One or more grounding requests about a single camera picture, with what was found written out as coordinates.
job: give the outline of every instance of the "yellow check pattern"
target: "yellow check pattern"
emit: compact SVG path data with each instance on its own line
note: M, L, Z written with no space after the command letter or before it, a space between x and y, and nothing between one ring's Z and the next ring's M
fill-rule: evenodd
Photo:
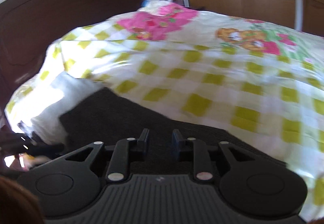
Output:
M107 20L53 43L39 74L8 103L8 119L15 123L19 102L62 71L171 119L227 130L287 162L307 181L308 207L322 208L324 76L317 65L239 47L140 41Z

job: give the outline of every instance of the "dark carpet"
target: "dark carpet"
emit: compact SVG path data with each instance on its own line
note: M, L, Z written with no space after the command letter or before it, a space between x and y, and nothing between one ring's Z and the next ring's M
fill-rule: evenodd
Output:
M132 173L181 174L191 171L190 162L176 162L172 159L171 138L174 129L179 129L185 138L195 137L208 145L229 141L262 155L265 159L274 160L224 130L168 119L117 96L107 88L97 91L73 110L63 114L60 121L69 134L69 151L94 141L114 145L120 139L138 138L142 130L148 128L150 145L147 159L145 162L133 162Z

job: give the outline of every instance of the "wooden headboard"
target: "wooden headboard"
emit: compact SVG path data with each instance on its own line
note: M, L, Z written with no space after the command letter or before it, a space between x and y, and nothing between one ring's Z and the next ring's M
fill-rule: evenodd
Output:
M136 11L142 0L6 0L0 4L0 108L38 73L54 40L79 26Z

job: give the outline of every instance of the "pink flower pattern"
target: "pink flower pattern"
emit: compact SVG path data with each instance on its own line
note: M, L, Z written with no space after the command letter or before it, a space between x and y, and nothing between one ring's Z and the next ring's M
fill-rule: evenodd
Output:
M296 43L292 42L289 39L289 36L287 34L278 34L278 37L282 38L281 40L279 40L279 42L284 43L286 45L290 45L290 46L296 46Z
M275 55L280 55L280 50L278 45L273 41L262 41L263 46L265 49L263 50L264 53L270 53Z
M257 23L265 23L264 21L261 21L261 20L256 20L256 19L245 19L246 22L249 22L249 23L254 23L254 24L257 24Z
M165 40L168 32L181 30L185 24L197 16L198 11L172 3L162 6L158 13L160 16L136 12L133 18L122 19L117 23L134 33L138 39Z

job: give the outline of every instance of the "bedspread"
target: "bedspread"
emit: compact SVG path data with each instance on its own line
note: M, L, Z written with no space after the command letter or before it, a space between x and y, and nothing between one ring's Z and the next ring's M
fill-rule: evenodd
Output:
M6 107L66 71L171 119L222 128L287 163L308 186L305 220L324 216L324 39L275 24L152 1L72 30Z

